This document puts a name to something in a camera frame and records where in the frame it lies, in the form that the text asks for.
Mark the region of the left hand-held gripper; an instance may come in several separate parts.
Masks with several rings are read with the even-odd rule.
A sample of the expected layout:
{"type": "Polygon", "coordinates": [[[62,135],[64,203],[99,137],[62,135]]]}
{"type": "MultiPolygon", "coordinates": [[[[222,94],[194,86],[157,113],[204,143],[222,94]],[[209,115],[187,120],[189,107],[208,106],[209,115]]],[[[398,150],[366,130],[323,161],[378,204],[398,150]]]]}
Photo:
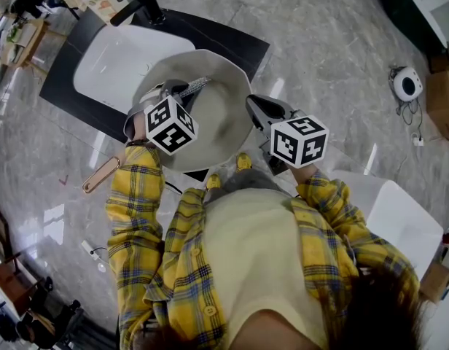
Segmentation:
{"type": "Polygon", "coordinates": [[[147,139],[165,154],[174,155],[198,139],[198,124],[186,110],[195,98],[188,82],[169,79],[160,88],[157,103],[144,110],[147,139]]]}

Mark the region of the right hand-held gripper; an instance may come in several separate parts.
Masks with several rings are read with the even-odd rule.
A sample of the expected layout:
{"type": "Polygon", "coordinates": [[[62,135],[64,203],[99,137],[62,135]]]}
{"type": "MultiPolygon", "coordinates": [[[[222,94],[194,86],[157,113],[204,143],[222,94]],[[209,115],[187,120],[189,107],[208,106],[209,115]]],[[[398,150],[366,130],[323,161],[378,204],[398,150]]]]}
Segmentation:
{"type": "Polygon", "coordinates": [[[295,110],[288,103],[257,94],[246,97],[246,110],[257,129],[269,127],[268,140],[261,149],[272,175],[307,167],[324,158],[329,129],[315,116],[292,118],[295,110]]]}

